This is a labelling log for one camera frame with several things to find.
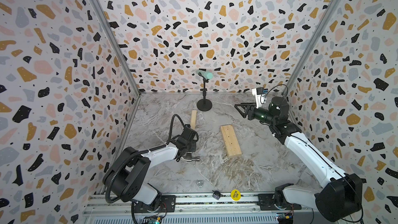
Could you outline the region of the wooden handle claw hammer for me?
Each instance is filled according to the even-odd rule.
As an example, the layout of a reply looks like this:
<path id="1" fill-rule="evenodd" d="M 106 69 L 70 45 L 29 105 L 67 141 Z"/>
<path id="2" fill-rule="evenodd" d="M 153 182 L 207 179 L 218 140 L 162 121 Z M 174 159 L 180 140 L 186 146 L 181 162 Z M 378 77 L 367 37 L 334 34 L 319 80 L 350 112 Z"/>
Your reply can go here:
<path id="1" fill-rule="evenodd" d="M 197 110 L 193 110 L 191 113 L 191 128 L 195 130 L 195 125 L 196 125 L 196 120 L 197 120 Z M 185 156 L 182 157 L 182 160 L 185 162 L 196 162 L 200 161 L 200 157 L 195 157 L 192 155 L 192 152 L 187 152 Z"/>

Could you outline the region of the wooden block with nails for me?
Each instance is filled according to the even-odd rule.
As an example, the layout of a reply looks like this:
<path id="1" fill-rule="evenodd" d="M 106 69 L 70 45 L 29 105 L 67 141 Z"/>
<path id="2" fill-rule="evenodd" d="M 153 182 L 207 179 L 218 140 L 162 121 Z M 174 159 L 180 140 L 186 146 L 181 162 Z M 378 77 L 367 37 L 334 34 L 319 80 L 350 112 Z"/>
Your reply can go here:
<path id="1" fill-rule="evenodd" d="M 242 155 L 238 139 L 232 125 L 221 126 L 222 137 L 226 146 L 227 157 L 233 158 Z"/>

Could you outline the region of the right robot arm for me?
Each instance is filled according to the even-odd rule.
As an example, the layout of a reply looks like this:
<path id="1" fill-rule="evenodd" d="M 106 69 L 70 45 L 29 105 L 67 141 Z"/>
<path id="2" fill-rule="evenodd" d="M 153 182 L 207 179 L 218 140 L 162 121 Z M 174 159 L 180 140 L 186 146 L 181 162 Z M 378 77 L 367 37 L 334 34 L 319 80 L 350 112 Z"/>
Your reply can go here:
<path id="1" fill-rule="evenodd" d="M 273 204 L 277 209 L 306 206 L 317 210 L 329 222 L 346 220 L 356 212 L 364 212 L 361 178 L 346 173 L 328 160 L 288 119 L 290 106 L 286 99 L 273 97 L 267 109 L 257 107 L 255 103 L 241 103 L 234 107 L 243 118 L 267 125 L 273 136 L 295 153 L 320 183 L 322 189 L 318 191 L 292 183 L 276 187 Z"/>

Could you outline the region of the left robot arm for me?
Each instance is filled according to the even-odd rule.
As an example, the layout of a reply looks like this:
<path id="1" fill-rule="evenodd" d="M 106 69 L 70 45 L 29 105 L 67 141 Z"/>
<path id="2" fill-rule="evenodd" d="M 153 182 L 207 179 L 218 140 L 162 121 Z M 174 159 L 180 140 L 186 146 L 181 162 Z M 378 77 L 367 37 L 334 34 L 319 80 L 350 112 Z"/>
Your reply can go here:
<path id="1" fill-rule="evenodd" d="M 179 162 L 187 153 L 196 151 L 198 140 L 198 133 L 187 124 L 182 134 L 167 144 L 142 151 L 132 147 L 124 149 L 103 178 L 105 201 L 108 204 L 119 200 L 140 202 L 150 211 L 157 211 L 162 193 L 144 182 L 148 170 L 164 162 Z"/>

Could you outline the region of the microphone on black stand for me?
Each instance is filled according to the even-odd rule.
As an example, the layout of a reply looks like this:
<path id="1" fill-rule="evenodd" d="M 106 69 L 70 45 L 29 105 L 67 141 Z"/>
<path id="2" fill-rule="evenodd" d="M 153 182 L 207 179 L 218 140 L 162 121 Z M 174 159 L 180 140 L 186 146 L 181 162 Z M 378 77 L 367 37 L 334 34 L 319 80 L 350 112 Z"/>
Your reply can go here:
<path id="1" fill-rule="evenodd" d="M 212 72 L 205 71 L 203 69 L 198 69 L 197 74 L 203 80 L 203 92 L 202 92 L 203 98 L 197 102 L 197 108 L 198 108 L 198 110 L 200 110 L 202 112 L 207 112 L 207 111 L 211 110 L 212 102 L 206 98 L 206 96 L 207 96 L 206 84 L 209 82 L 210 79 L 213 78 L 213 74 L 212 74 Z"/>

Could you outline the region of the small clear disc on table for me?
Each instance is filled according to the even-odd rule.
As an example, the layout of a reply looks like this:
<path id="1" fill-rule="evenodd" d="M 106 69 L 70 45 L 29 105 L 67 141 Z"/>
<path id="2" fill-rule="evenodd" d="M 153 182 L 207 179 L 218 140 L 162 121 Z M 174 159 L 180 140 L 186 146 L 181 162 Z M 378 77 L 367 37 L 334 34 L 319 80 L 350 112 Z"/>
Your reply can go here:
<path id="1" fill-rule="evenodd" d="M 198 187 L 202 188 L 203 185 L 204 185 L 204 182 L 203 182 L 202 180 L 198 180 L 198 181 L 197 181 L 197 186 L 198 186 Z"/>

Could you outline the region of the yellow round sticker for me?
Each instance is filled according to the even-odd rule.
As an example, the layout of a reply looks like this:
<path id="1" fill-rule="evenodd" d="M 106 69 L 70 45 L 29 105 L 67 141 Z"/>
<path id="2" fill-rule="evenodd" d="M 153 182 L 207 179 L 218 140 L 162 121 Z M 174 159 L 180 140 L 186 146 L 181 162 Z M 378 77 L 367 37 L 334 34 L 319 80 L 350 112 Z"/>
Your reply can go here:
<path id="1" fill-rule="evenodd" d="M 241 192 L 237 189 L 231 191 L 231 199 L 233 201 L 239 201 L 241 199 Z"/>

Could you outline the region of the black knob on rail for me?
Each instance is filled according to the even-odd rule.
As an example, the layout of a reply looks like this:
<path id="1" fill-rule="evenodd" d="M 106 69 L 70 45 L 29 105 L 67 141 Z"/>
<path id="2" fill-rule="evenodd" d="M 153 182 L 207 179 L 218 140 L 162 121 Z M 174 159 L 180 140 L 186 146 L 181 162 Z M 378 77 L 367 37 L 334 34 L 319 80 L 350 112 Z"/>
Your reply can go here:
<path id="1" fill-rule="evenodd" d="M 212 197 L 216 200 L 219 200 L 222 197 L 222 194 L 218 190 L 213 190 L 212 191 Z"/>

